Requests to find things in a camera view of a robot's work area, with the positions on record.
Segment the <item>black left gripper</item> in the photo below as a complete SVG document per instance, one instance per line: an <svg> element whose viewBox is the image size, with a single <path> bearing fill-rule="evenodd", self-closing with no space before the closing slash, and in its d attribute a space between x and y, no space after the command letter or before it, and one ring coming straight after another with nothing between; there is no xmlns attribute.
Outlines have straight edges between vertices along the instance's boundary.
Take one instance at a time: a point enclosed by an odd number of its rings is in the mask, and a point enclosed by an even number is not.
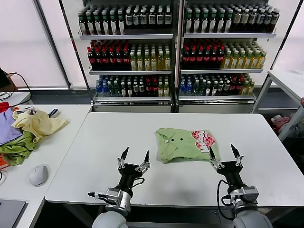
<svg viewBox="0 0 304 228"><path fill-rule="evenodd" d="M121 178L118 183L118 189L120 190L132 190L133 187L143 184L145 179L143 174L148 171L150 168L150 157L149 151L147 151L144 158L144 162L140 165L124 163L129 147L127 147L117 158L118 162L118 171L121 175Z"/></svg>

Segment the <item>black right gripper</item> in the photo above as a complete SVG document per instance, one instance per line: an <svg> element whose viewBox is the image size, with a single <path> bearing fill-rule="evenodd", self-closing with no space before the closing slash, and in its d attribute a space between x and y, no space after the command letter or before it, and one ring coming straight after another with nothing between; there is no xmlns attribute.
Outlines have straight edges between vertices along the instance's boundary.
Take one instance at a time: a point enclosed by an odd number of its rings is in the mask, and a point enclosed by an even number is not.
<svg viewBox="0 0 304 228"><path fill-rule="evenodd" d="M229 190L238 190L243 187L243 181L240 177L240 172L243 169L242 159L244 156L240 155L238 149L231 144L231 149L235 156L236 161L225 161L221 163L216 159L214 151L212 147L209 147L209 156L210 156L210 164L214 169L217 170L217 173L223 175L226 178L226 182L228 183Z"/></svg>

